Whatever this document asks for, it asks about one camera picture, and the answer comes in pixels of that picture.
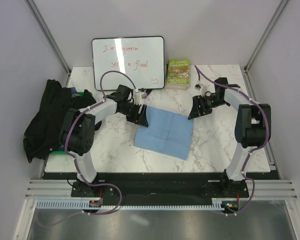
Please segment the light blue long sleeve shirt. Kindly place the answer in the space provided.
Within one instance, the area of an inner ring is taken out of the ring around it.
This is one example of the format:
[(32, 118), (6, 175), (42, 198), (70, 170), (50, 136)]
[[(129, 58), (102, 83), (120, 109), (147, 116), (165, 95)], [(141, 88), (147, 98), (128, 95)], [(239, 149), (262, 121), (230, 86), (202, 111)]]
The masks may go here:
[(148, 127), (140, 126), (134, 146), (186, 160), (192, 143), (194, 121), (186, 116), (155, 107), (147, 107)]

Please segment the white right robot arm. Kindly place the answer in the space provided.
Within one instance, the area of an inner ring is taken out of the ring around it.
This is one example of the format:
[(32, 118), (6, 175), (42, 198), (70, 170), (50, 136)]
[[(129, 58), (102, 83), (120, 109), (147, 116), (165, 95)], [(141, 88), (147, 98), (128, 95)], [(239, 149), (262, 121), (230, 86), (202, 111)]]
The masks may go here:
[(214, 108), (227, 105), (236, 112), (234, 137), (237, 146), (229, 166), (225, 169), (226, 180), (219, 184), (219, 191), (225, 197), (237, 191), (234, 181), (245, 180), (251, 153), (264, 148), (271, 138), (271, 106), (259, 103), (246, 95), (237, 84), (229, 84), (226, 77), (212, 82), (215, 92), (196, 95), (188, 119), (209, 115)]

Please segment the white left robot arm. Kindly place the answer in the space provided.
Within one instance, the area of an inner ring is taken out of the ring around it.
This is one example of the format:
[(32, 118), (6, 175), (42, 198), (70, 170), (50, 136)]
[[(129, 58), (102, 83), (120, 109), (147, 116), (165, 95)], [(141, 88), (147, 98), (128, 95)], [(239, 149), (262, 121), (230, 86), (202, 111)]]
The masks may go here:
[(120, 84), (115, 92), (104, 95), (102, 101), (81, 109), (70, 108), (65, 113), (59, 142), (73, 158), (77, 178), (84, 182), (82, 191), (89, 197), (100, 191), (99, 183), (94, 181), (97, 171), (91, 156), (96, 125), (106, 117), (122, 114), (128, 122), (147, 128), (147, 105), (142, 103), (141, 95), (138, 89)]

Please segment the black long sleeve shirt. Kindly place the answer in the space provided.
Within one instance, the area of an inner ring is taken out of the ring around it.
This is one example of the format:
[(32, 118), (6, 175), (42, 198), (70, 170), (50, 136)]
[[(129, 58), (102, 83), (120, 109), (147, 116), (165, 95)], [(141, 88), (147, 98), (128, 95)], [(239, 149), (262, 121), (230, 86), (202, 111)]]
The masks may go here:
[(60, 148), (59, 135), (69, 109), (82, 109), (95, 103), (88, 90), (84, 90), (83, 95), (73, 96), (71, 88), (48, 79), (39, 110), (24, 132), (23, 148), (28, 163), (33, 159), (44, 159)]

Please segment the green treehouse book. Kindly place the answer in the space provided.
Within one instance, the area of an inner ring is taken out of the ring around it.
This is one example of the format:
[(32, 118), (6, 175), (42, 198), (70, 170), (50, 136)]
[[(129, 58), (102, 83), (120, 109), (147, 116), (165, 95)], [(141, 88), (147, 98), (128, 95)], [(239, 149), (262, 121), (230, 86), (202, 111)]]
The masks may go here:
[(187, 90), (190, 85), (190, 60), (170, 59), (166, 69), (165, 88), (172, 90)]

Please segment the small whiteboard with stand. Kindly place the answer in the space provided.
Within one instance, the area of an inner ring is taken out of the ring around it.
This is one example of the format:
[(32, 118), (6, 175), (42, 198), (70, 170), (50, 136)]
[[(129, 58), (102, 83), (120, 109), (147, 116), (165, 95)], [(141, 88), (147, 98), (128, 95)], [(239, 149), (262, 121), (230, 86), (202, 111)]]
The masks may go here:
[(165, 87), (165, 42), (162, 36), (95, 38), (91, 41), (94, 87), (137, 89)]

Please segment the green plastic bin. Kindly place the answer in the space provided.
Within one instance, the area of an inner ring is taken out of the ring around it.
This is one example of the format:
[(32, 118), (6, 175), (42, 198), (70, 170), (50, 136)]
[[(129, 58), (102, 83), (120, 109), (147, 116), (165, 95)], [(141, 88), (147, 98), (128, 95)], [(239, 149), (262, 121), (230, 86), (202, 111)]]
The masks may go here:
[(82, 156), (93, 145), (95, 117), (92, 114), (81, 113), (80, 109), (95, 104), (96, 100), (88, 90), (78, 92), (71, 88), (69, 91), (70, 93), (58, 104), (58, 111), (53, 114), (56, 147), (52, 149), (52, 153), (65, 154), (67, 144), (68, 152)]

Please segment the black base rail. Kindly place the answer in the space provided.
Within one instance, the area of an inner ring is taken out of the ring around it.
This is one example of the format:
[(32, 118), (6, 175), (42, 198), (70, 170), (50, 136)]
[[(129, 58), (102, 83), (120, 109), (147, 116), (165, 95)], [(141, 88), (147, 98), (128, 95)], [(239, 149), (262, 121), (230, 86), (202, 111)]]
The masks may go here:
[(44, 180), (66, 180), (72, 197), (101, 197), (117, 205), (210, 204), (213, 198), (249, 197), (245, 180), (227, 180), (223, 173), (98, 173), (93, 186), (78, 180), (76, 173), (45, 173)]

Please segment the left aluminium frame post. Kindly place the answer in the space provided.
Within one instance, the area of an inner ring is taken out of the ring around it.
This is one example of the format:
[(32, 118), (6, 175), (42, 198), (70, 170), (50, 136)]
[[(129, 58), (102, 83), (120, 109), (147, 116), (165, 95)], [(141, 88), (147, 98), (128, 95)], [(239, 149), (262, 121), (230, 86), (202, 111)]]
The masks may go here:
[(66, 62), (66, 59), (64, 58), (55, 38), (53, 37), (46, 21), (44, 20), (38, 6), (36, 5), (34, 0), (25, 0), (25, 3), (27, 4), (30, 12), (32, 13), (34, 19), (36, 20), (37, 24), (39, 25), (43, 35), (45, 36), (48, 44), (50, 45), (53, 53), (55, 54), (57, 60), (59, 61), (60, 65), (66, 72), (67, 76), (71, 75), (71, 69), (69, 65)]

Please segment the aluminium frame post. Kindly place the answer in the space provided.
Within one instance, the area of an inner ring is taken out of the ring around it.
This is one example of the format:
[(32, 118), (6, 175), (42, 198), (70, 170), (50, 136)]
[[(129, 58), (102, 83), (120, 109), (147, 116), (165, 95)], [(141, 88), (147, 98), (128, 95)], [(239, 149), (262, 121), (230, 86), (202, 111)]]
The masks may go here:
[(38, 6), (36, 5), (34, 0), (25, 0), (25, 3), (27, 4), (30, 12), (32, 13), (34, 19), (36, 20), (37, 24), (39, 25), (43, 35), (45, 36), (48, 44), (50, 45), (53, 53), (55, 54), (57, 60), (59, 61), (60, 65), (66, 72), (67, 76), (71, 75), (71, 69), (69, 65), (66, 62), (66, 59), (64, 58), (55, 38), (53, 37), (46, 21), (44, 20)]
[(266, 41), (270, 37), (272, 31), (274, 30), (276, 24), (278, 23), (281, 15), (285, 11), (285, 9), (286, 9), (286, 7), (289, 3), (290, 3), (290, 0), (281, 0), (279, 2), (279, 4), (276, 7), (272, 17), (269, 20), (266, 28), (264, 29), (260, 39), (258, 40), (257, 45), (255, 46), (251, 56), (249, 57), (247, 63), (243, 67), (243, 71), (244, 71), (245, 74), (247, 74), (249, 72), (249, 70), (251, 69), (253, 63), (255, 62), (255, 60), (258, 57), (260, 51), (262, 50), (264, 44), (266, 43)]

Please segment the right aluminium frame post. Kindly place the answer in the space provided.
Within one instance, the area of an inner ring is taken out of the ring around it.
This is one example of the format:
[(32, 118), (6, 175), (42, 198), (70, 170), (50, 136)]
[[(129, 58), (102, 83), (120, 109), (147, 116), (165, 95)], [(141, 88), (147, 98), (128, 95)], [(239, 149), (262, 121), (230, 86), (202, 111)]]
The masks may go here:
[(249, 70), (251, 69), (253, 63), (255, 62), (255, 60), (258, 57), (260, 51), (262, 50), (264, 44), (266, 43), (266, 41), (270, 37), (272, 31), (274, 30), (276, 24), (278, 23), (281, 15), (285, 11), (285, 9), (286, 9), (286, 7), (289, 3), (290, 3), (290, 0), (281, 0), (279, 2), (279, 4), (276, 7), (272, 17), (269, 20), (266, 28), (264, 29), (260, 39), (258, 40), (257, 45), (255, 46), (251, 56), (249, 57), (247, 63), (243, 67), (243, 71), (244, 71), (245, 74), (247, 74), (249, 72)]

